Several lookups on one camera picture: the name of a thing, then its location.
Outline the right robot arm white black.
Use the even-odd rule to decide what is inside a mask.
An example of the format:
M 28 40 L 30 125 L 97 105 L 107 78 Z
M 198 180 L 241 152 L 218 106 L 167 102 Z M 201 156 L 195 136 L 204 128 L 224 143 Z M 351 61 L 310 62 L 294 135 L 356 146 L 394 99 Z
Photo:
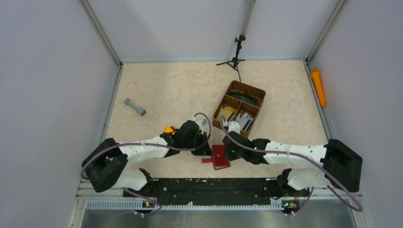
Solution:
M 249 140 L 230 132 L 223 138 L 225 157 L 252 164 L 289 165 L 279 178 L 279 191 L 291 196 L 307 187 L 334 186 L 356 193 L 360 189 L 363 158 L 346 144 L 329 139 L 324 145 L 291 145 L 269 139 Z

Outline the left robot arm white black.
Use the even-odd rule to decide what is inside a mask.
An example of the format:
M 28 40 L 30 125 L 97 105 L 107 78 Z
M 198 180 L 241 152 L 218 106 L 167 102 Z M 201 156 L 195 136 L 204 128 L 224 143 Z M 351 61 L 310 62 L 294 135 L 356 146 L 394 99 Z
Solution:
M 211 155 L 208 135 L 204 131 L 208 123 L 207 119 L 188 120 L 173 132 L 138 142 L 118 143 L 114 138 L 107 138 L 84 159 L 81 176 L 90 181 L 95 192 L 126 188 L 147 196 L 153 188 L 150 174 L 144 169 L 129 171 L 127 166 L 181 152 Z

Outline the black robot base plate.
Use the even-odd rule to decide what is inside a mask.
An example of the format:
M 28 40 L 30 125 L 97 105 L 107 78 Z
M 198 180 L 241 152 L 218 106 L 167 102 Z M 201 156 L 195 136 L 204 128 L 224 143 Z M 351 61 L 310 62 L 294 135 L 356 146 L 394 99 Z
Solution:
M 190 202 L 195 206 L 269 205 L 283 197 L 307 197 L 310 191 L 296 191 L 268 178 L 160 178 L 136 193 L 168 207 Z

